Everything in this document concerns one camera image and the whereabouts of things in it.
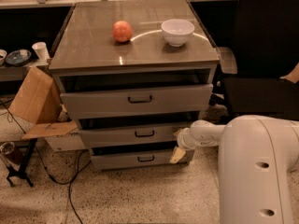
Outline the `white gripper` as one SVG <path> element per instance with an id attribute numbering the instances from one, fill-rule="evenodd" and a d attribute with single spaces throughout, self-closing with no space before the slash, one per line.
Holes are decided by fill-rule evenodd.
<path id="1" fill-rule="evenodd" d="M 171 164 L 178 163 L 186 154 L 186 150 L 197 147 L 216 147 L 221 140 L 224 125 L 215 125 L 206 120 L 197 120 L 190 127 L 178 131 L 177 142 L 170 159 Z"/>

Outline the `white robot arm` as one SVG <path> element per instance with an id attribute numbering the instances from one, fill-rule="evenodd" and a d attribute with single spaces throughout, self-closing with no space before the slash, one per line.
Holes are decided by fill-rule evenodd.
<path id="1" fill-rule="evenodd" d="M 172 163 L 198 147 L 219 148 L 220 224 L 293 224 L 287 173 L 298 169 L 298 121 L 257 115 L 225 125 L 197 120 L 175 137 Z"/>

